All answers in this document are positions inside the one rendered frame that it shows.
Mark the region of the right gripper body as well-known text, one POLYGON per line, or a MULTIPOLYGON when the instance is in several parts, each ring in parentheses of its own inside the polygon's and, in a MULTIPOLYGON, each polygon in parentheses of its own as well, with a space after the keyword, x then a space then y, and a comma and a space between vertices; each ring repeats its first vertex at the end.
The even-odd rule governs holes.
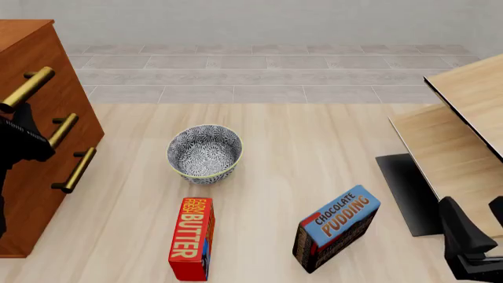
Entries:
POLYGON ((503 281, 503 256, 444 252, 444 258, 457 280, 503 281))

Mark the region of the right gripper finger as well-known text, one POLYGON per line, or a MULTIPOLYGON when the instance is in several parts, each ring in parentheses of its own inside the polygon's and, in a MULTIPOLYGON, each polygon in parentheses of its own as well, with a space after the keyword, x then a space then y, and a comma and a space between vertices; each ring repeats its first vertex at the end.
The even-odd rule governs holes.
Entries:
POLYGON ((445 237, 445 256, 483 254, 498 246, 480 230, 452 197, 439 202, 439 215, 445 237))
POLYGON ((490 210, 496 219, 503 219, 503 196, 496 197, 489 203, 490 210))

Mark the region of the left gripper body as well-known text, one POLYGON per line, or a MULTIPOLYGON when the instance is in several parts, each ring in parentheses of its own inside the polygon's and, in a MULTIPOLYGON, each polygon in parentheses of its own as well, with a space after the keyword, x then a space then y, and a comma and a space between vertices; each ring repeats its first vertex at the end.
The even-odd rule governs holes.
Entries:
POLYGON ((55 150, 43 136, 0 117, 0 162, 46 162, 54 154, 55 150))

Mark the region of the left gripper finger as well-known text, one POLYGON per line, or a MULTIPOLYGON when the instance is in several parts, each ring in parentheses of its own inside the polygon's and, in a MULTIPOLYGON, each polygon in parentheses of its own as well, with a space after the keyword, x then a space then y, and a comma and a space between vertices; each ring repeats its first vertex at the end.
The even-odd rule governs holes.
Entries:
POLYGON ((35 121, 33 120, 31 106, 28 103, 23 103, 17 108, 13 115, 13 122, 34 138, 41 138, 35 121))

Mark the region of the wooden cabinet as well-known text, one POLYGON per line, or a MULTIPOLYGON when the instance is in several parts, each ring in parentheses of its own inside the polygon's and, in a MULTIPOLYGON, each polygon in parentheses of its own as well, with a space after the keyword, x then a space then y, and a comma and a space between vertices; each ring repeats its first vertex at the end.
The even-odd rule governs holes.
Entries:
POLYGON ((58 128, 54 118, 71 113, 78 122, 46 162, 22 160, 6 174, 3 188, 7 231, 0 237, 0 259, 22 259, 33 248, 68 195, 52 189, 63 183, 79 158, 97 145, 104 131, 80 84, 52 20, 0 20, 0 103, 24 84, 26 72, 44 67, 55 76, 25 103, 40 134, 48 140, 58 128))

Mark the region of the pale wooden shelf rack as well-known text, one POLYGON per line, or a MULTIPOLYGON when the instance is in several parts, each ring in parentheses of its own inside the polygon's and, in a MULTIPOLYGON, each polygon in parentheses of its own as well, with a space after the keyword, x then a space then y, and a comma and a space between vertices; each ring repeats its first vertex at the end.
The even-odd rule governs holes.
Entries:
POLYGON ((503 197, 503 53, 424 82, 442 104, 390 124, 436 200, 452 197, 486 235, 503 238, 489 207, 503 197))

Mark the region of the blue chocolate pudding box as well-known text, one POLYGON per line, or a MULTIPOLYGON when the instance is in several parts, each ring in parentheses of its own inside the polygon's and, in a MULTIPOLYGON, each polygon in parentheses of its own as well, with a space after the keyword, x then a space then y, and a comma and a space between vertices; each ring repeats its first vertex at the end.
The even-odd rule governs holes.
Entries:
POLYGON ((365 234, 380 201, 358 185, 300 221, 292 254, 313 273, 365 234))

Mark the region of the patterned blue white bowl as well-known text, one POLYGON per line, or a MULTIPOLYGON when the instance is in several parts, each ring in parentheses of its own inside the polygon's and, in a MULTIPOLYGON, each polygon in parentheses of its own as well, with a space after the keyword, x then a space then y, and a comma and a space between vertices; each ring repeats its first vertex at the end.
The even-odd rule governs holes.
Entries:
POLYGON ((228 127, 202 124, 185 129, 167 146, 167 162, 186 181, 209 185, 230 176, 243 156, 241 138, 228 127))

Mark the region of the red butter box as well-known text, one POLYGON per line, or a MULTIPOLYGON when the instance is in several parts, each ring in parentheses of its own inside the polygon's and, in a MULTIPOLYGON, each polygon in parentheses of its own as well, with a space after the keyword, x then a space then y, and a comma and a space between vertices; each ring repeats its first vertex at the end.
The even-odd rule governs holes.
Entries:
POLYGON ((168 256, 178 280, 208 280, 214 229, 211 198, 186 197, 182 200, 168 256))

